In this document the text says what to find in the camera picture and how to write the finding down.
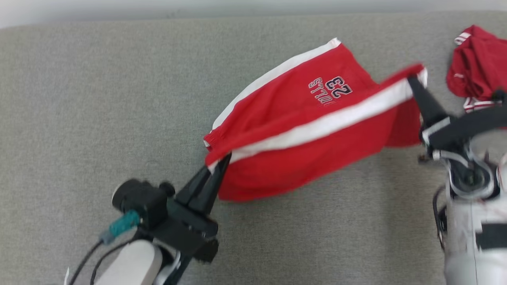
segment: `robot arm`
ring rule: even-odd
[[[202,167],[177,194],[169,183],[158,188],[134,179],[121,184],[113,194],[113,206],[124,214],[138,214],[137,232],[96,283],[94,271],[90,283],[174,285],[192,259],[212,262],[219,246],[218,224],[209,214],[230,157],[219,162],[213,174]],[[155,245],[154,239],[163,245]]]
[[[433,200],[447,284],[506,285],[507,155],[496,166],[473,153],[469,143],[481,132],[506,127],[507,106],[455,118],[418,80],[409,82],[424,121],[421,139],[426,155],[442,161],[449,173],[446,186]],[[505,104],[507,96],[498,95]],[[437,199],[444,190],[446,205],[438,209]]]

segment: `red garment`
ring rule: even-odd
[[[219,197],[273,196],[380,151],[419,143],[410,67],[376,84],[337,39],[250,84],[205,136],[210,169],[232,152]]]
[[[491,101],[494,91],[507,89],[507,40],[473,25],[454,42],[458,47],[447,73],[447,86],[456,96]],[[468,111],[474,107],[465,106]]]

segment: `teal connector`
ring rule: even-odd
[[[134,210],[130,210],[126,212],[121,218],[112,223],[109,226],[108,230],[102,232],[100,235],[100,240],[102,240],[102,242],[106,245],[110,244],[124,232],[127,232],[133,227],[138,226],[140,224],[140,220],[141,218],[139,217],[139,214]]]

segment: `cable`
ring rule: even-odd
[[[102,263],[102,261],[104,261],[104,259],[106,257],[108,257],[110,254],[112,254],[113,252],[119,250],[120,248],[126,246],[127,244],[129,244],[129,243],[131,243],[133,241],[134,241],[134,239],[131,239],[131,240],[126,241],[124,243],[120,243],[117,246],[115,246],[114,248],[110,249],[108,252],[106,252],[103,256],[100,257],[100,259],[95,264],[95,267],[93,268],[92,277],[90,279],[90,285],[94,285],[95,284],[95,276],[97,275],[98,267],[100,266],[100,264]]]
[[[442,193],[444,190],[445,190],[445,186],[440,186],[440,188],[437,190],[437,192],[435,192],[435,195],[433,196],[433,215],[435,216],[435,224],[437,225],[437,236],[439,237],[440,247],[442,248],[443,251],[445,250],[445,245],[444,245],[444,241],[443,241],[443,237],[442,237],[443,229],[442,229],[442,225],[440,224],[439,210],[438,210],[437,202],[438,202],[440,193]]]
[[[90,256],[94,253],[94,251],[97,250],[97,248],[99,246],[102,245],[102,240],[98,241],[85,255],[85,257],[83,257],[81,263],[79,264],[78,268],[76,269],[76,271],[74,272],[74,275],[72,276],[72,279],[70,280],[69,284],[68,285],[74,285],[74,282],[76,282],[76,279],[78,278],[78,275],[79,275],[79,272],[81,272],[81,270],[83,269],[83,267],[85,266],[86,262],[88,261],[88,259],[90,258]]]

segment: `gray table surface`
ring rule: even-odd
[[[431,91],[461,112],[445,74],[454,38],[472,24],[507,38],[501,12],[0,30],[0,283],[62,284],[119,216],[111,207],[119,183],[182,187],[203,164],[202,137],[228,102],[333,37],[377,82],[423,62]],[[445,172],[418,165],[421,151],[384,150],[283,196],[217,202],[219,254],[211,265],[192,263],[182,284],[443,284],[431,198]]]

